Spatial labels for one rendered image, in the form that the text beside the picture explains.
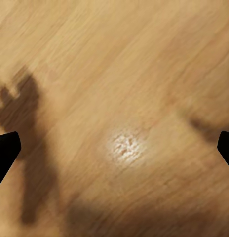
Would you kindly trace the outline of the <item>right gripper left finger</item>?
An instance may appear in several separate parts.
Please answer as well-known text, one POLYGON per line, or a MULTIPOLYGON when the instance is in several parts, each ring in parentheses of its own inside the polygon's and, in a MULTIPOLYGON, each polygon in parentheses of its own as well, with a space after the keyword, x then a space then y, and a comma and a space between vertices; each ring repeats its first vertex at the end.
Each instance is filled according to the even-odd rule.
POLYGON ((21 142, 16 131, 0 135, 0 183, 21 151, 21 142))

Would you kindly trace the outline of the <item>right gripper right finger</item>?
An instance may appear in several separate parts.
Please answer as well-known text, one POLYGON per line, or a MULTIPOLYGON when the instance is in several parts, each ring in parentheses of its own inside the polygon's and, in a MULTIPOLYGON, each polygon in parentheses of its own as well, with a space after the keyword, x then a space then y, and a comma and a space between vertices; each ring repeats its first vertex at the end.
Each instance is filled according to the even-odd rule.
POLYGON ((229 132, 221 132, 217 148, 229 165, 229 132))

